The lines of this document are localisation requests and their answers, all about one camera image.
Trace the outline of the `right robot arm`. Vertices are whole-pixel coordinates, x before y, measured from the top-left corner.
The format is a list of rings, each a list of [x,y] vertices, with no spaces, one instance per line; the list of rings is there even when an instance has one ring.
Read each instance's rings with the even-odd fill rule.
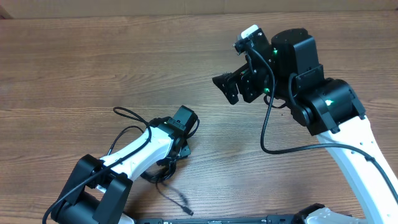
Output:
[[[234,43],[245,64],[213,83],[231,104],[262,96],[269,108],[282,100],[293,119],[326,149],[363,209],[363,223],[397,222],[397,177],[380,150],[366,110],[344,80],[324,76],[315,39],[289,29],[267,39],[251,26]]]

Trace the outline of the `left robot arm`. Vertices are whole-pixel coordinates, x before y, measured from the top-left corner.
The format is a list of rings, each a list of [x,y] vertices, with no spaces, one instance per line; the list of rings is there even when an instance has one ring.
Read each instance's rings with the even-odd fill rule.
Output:
[[[190,153],[187,140],[200,120],[193,110],[181,106],[172,116],[146,121],[120,106],[113,111],[145,125],[139,138],[117,152],[110,149],[100,159],[90,154],[75,165],[58,199],[42,221],[57,223],[134,223],[124,214],[133,182],[143,177],[157,184],[175,173],[176,162]]]

